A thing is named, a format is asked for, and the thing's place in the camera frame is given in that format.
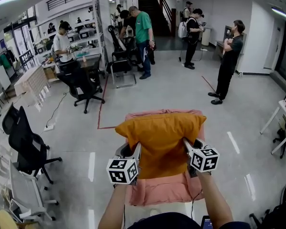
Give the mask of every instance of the white backpack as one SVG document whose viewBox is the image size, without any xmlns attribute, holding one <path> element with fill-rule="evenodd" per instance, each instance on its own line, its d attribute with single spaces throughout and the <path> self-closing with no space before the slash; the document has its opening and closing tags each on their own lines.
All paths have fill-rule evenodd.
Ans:
<svg viewBox="0 0 286 229">
<path fill-rule="evenodd" d="M 179 28 L 178 28 L 178 36 L 180 38 L 187 37 L 188 32 L 187 32 L 186 25 L 187 25 L 187 22 L 189 22 L 190 20 L 194 20 L 194 18 L 190 17 L 186 22 L 180 22 Z"/>
</svg>

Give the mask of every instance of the person in white shirt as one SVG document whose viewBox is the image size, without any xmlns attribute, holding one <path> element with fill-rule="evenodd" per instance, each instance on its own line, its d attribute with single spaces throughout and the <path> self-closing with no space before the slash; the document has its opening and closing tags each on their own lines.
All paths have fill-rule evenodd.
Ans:
<svg viewBox="0 0 286 229">
<path fill-rule="evenodd" d="M 186 6 L 183 10 L 183 21 L 186 22 L 187 19 L 189 18 L 190 14 L 191 14 L 191 5 L 192 3 L 190 1 L 186 2 Z"/>
<path fill-rule="evenodd" d="M 118 33 L 120 33 L 123 28 L 122 18 L 120 17 L 120 8 L 122 8 L 122 5 L 118 4 L 114 13 L 115 18 L 118 22 Z"/>
<path fill-rule="evenodd" d="M 63 21 L 59 26 L 59 31 L 53 39 L 53 48 L 56 55 L 60 55 L 60 61 L 65 63 L 73 60 L 70 41 L 66 32 L 70 30 L 70 24 Z"/>
</svg>

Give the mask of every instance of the pink fabric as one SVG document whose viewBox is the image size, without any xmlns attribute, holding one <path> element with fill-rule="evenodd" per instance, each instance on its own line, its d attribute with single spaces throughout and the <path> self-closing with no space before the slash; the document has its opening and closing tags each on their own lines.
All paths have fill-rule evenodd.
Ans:
<svg viewBox="0 0 286 229">
<path fill-rule="evenodd" d="M 143 115 L 166 113 L 203 115 L 200 110 L 161 109 L 127 114 L 126 120 Z M 205 140 L 203 125 L 198 134 L 198 138 Z M 136 186 L 128 186 L 126 203 L 129 205 L 146 206 L 161 203 L 191 202 L 194 198 L 195 200 L 204 198 L 203 193 L 201 193 L 201 183 L 198 177 L 190 178 L 188 171 L 186 171 L 185 173 L 171 177 L 138 179 Z"/>
</svg>

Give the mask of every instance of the red line on floor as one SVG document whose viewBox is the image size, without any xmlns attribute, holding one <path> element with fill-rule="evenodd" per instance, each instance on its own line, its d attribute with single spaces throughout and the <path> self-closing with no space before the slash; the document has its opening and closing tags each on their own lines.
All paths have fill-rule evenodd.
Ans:
<svg viewBox="0 0 286 229">
<path fill-rule="evenodd" d="M 107 83 L 108 83 L 108 79 L 109 79 L 109 77 L 106 78 L 106 84 L 105 84 L 104 93 L 103 93 L 103 97 L 102 97 L 103 99 L 105 99 L 106 86 L 107 86 Z M 98 130 L 102 130 L 102 129 L 113 129 L 113 128 L 115 128 L 116 126 L 99 127 L 99 126 L 100 126 L 100 114 L 101 114 L 101 109 L 102 109 L 102 107 L 103 107 L 103 103 L 101 103 L 101 104 L 100 104 L 100 107 L 99 107 L 97 129 L 98 129 Z"/>
<path fill-rule="evenodd" d="M 213 89 L 213 91 L 215 92 L 215 89 L 212 87 L 212 85 L 204 78 L 204 76 L 202 75 L 201 76 L 205 81 L 206 81 L 206 83 Z"/>
</svg>

